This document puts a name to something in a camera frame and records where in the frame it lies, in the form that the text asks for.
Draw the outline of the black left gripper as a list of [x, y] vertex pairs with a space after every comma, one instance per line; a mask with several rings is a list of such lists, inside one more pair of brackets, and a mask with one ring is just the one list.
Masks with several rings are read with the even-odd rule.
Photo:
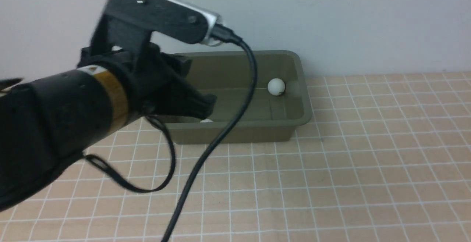
[[82, 48], [76, 122], [127, 125], [151, 114], [205, 119], [217, 97], [186, 80], [191, 65], [190, 58], [165, 54], [153, 43], [140, 54], [111, 46]]

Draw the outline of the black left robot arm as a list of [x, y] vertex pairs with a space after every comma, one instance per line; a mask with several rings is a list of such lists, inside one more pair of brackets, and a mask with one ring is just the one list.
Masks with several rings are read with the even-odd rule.
[[208, 118], [217, 98], [186, 81], [191, 64], [153, 43], [138, 64], [124, 49], [92, 55], [86, 47], [76, 69], [12, 87], [1, 96], [1, 211], [141, 117]]

